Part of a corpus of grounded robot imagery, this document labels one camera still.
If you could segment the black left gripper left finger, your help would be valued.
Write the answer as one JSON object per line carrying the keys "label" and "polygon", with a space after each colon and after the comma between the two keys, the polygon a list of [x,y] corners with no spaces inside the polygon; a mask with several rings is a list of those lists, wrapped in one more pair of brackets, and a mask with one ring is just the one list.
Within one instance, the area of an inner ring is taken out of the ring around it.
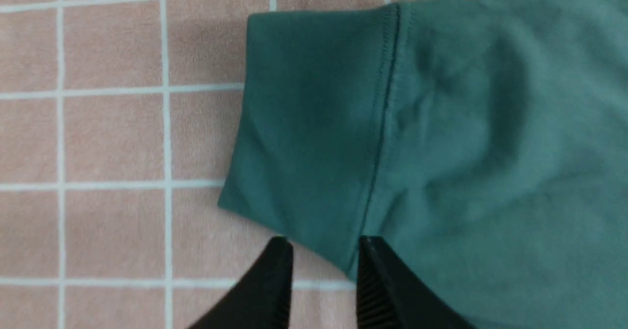
{"label": "black left gripper left finger", "polygon": [[275,236],[245,275],[191,329],[287,329],[294,253]]}

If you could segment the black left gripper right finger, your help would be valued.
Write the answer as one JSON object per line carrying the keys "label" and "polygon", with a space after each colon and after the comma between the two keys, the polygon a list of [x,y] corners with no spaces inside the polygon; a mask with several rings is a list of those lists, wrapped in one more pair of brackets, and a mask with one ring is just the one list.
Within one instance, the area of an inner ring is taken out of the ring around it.
{"label": "black left gripper right finger", "polygon": [[382,237],[361,236],[356,286],[359,329],[473,329],[422,282]]}

